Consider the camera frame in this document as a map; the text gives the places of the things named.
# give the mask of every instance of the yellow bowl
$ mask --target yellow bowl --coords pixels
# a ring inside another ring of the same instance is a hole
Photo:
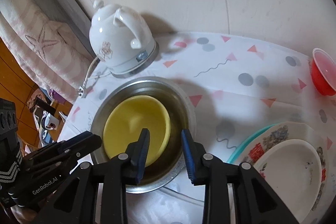
[[[108,117],[103,134],[104,149],[111,159],[124,153],[127,145],[136,142],[143,128],[150,132],[146,166],[156,161],[165,150],[170,137],[170,118],[157,99],[138,95],[121,102]]]

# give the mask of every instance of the floral plate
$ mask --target floral plate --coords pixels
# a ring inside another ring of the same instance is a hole
[[[251,165],[254,165],[260,159],[260,157],[265,154],[265,152],[270,150],[275,145],[290,139],[299,139],[310,143],[319,154],[321,160],[322,178],[319,194],[312,209],[310,210],[310,213],[302,222],[303,224],[309,224],[310,221],[312,221],[314,218],[318,218],[316,214],[318,214],[319,210],[317,208],[321,198],[325,194],[325,186],[327,185],[329,168],[325,142],[323,138],[311,127],[309,127],[305,123],[279,123],[269,128],[264,133],[257,136],[255,139],[251,140],[248,145],[245,144],[245,149],[242,151],[242,153],[236,156],[233,161],[229,161],[229,163],[238,165],[241,162],[247,161],[251,163]]]

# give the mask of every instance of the wooden floor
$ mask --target wooden floor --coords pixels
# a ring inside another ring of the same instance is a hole
[[[38,145],[39,137],[26,102],[37,88],[0,39],[0,97],[15,103],[17,134],[32,146]]]

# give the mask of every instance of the teal plate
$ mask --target teal plate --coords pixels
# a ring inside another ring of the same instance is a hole
[[[277,125],[277,123],[272,124],[270,126],[266,126],[257,132],[253,133],[251,136],[249,136],[246,140],[244,140],[237,148],[236,150],[231,154],[230,158],[226,161],[228,164],[233,164],[236,159],[239,157],[239,155],[244,151],[244,149],[248,146],[250,142],[252,142],[256,137],[263,134],[266,130],[270,129],[271,127]]]

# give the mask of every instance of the kettle lid knob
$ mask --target kettle lid knob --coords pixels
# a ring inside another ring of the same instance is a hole
[[[102,8],[104,6],[104,1],[102,0],[95,0],[94,3],[93,3],[93,8],[95,10],[98,10],[100,8]]]

